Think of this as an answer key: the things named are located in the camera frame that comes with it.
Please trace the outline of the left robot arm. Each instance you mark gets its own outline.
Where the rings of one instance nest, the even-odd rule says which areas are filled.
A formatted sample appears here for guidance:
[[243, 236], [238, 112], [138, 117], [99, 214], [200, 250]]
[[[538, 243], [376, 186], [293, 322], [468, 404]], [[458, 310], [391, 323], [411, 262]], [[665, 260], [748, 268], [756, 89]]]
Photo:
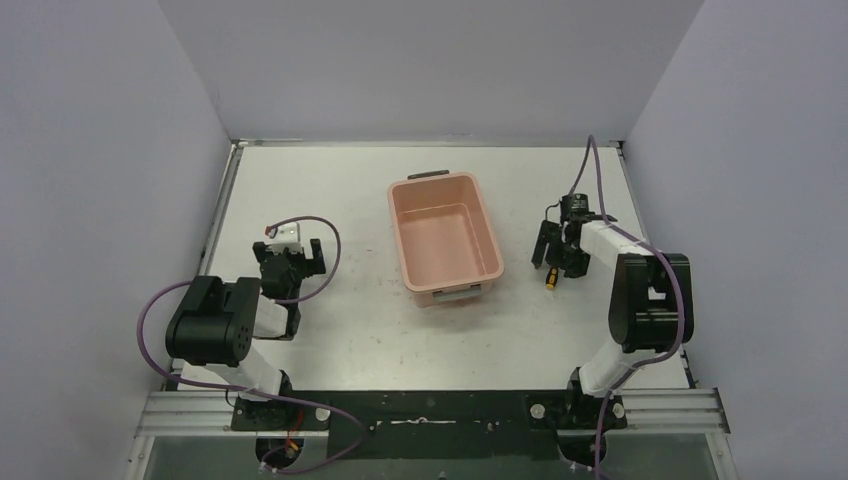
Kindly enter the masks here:
[[309, 247], [307, 255], [297, 239], [256, 242], [258, 277], [234, 282], [195, 277], [166, 329], [169, 355], [239, 387], [246, 400], [264, 402], [290, 393], [288, 375], [272, 366], [253, 341], [290, 341], [297, 334], [302, 283], [327, 272], [321, 241], [313, 238]]

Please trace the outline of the black yellow screwdriver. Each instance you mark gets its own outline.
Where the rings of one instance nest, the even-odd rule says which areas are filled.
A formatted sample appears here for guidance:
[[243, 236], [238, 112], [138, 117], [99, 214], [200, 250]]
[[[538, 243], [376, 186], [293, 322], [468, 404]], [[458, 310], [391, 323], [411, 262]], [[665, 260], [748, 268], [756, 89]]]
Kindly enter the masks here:
[[545, 278], [545, 286], [548, 290], [554, 290], [558, 283], [559, 278], [559, 269], [557, 267], [550, 267], [546, 278]]

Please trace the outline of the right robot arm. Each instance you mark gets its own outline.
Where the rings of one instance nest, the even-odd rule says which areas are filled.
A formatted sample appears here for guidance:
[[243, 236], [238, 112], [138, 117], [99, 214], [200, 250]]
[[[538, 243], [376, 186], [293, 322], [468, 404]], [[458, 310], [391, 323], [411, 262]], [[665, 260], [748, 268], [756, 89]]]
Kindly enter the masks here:
[[586, 276], [592, 264], [608, 268], [613, 283], [608, 339], [573, 371], [563, 406], [547, 408], [546, 415], [563, 429], [617, 428], [624, 414], [615, 393], [694, 333], [691, 265], [687, 256], [658, 251], [615, 218], [592, 211], [585, 194], [567, 194], [556, 206], [559, 219], [541, 222], [531, 258], [535, 268], [549, 268], [547, 288]]

